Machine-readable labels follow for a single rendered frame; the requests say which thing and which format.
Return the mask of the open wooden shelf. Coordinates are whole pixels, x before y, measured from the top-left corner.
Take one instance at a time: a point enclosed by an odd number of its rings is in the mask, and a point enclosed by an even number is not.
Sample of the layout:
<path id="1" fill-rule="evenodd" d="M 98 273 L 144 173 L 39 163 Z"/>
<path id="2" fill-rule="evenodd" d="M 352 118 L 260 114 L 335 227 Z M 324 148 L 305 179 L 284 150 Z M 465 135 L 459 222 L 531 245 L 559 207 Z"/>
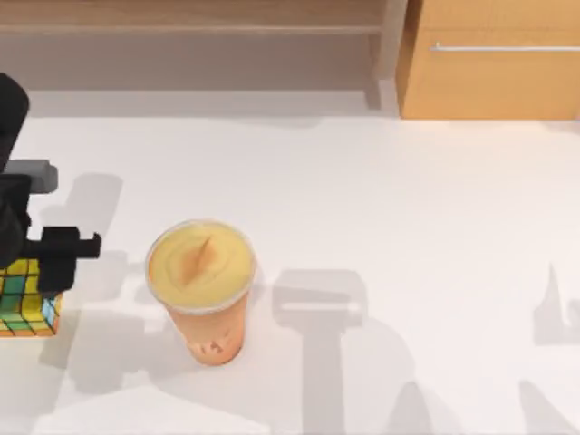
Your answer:
<path id="1" fill-rule="evenodd" d="M 0 0 L 0 72 L 37 117 L 364 113 L 407 0 Z"/>

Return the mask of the wooden cupboard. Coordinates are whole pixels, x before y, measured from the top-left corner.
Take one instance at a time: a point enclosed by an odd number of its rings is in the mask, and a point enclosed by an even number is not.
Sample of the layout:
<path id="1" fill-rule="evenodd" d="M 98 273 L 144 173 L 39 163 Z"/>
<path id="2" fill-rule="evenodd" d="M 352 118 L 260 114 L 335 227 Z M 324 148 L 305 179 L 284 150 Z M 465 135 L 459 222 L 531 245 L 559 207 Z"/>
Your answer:
<path id="1" fill-rule="evenodd" d="M 580 0 L 408 0 L 407 120 L 580 118 Z"/>

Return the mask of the orange cup with yellow drink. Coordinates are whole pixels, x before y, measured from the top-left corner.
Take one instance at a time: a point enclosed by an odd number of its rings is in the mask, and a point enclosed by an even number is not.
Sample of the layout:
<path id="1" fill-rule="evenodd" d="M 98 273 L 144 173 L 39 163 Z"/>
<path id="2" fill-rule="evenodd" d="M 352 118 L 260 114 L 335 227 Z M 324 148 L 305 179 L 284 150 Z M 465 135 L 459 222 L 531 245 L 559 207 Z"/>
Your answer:
<path id="1" fill-rule="evenodd" d="M 192 356 L 208 366 L 232 361 L 246 332 L 256 256 L 246 236 L 216 220 L 192 219 L 151 245 L 146 281 Z"/>

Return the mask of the multicoloured puzzle cube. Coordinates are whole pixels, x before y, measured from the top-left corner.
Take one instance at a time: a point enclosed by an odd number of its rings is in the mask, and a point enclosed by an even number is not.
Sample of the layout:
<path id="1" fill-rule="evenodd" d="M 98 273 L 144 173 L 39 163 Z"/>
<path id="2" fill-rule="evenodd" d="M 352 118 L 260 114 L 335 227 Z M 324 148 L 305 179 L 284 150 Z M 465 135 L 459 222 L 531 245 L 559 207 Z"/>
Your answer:
<path id="1" fill-rule="evenodd" d="M 0 269 L 0 338 L 57 334 L 63 296 L 41 295 L 39 277 L 37 259 L 18 259 Z"/>

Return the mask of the wooden drawer front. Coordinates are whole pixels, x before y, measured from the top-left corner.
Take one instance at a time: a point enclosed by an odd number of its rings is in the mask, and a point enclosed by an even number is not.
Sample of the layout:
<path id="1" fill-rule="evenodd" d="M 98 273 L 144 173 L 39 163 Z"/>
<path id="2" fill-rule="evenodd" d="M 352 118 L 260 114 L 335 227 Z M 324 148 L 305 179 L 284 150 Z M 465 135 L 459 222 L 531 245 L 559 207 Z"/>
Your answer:
<path id="1" fill-rule="evenodd" d="M 580 31 L 407 31 L 396 70 L 400 115 L 414 120 L 573 120 L 580 53 L 441 53 L 443 45 L 580 46 Z"/>

